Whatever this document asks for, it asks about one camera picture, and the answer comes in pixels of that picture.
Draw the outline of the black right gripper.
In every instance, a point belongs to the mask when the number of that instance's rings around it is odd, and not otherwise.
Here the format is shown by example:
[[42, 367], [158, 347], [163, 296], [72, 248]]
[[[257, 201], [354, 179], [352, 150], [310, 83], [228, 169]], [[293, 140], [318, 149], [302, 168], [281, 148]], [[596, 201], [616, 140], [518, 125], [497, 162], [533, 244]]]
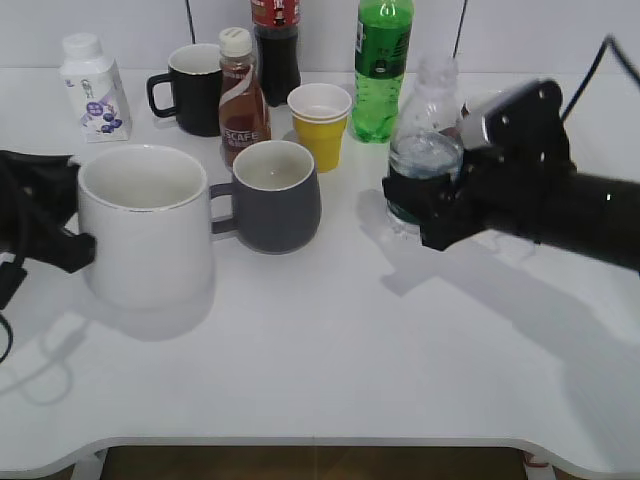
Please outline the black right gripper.
[[466, 150], [455, 188], [448, 174], [389, 175], [384, 196], [412, 216], [423, 246], [445, 251], [494, 229], [536, 243], [577, 245], [576, 166], [562, 124], [516, 146]]

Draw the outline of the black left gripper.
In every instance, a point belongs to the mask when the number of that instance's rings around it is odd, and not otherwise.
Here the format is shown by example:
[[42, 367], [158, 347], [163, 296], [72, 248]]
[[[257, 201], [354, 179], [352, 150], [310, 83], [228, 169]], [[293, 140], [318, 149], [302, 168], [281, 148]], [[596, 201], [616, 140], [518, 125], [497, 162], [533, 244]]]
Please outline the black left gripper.
[[75, 273], [94, 262], [96, 239], [86, 233], [52, 231], [77, 212], [79, 166], [69, 155], [35, 155], [3, 150], [8, 169], [27, 199], [29, 230], [26, 256]]

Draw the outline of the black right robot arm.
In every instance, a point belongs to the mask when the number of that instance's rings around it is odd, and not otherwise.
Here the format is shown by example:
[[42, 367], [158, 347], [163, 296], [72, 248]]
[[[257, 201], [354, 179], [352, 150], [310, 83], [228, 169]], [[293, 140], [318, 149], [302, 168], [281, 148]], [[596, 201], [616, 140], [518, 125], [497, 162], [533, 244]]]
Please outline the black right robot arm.
[[417, 220], [431, 249], [497, 230], [637, 270], [639, 185], [577, 170], [561, 104], [551, 79], [502, 91], [462, 120], [457, 175], [391, 172], [385, 198]]

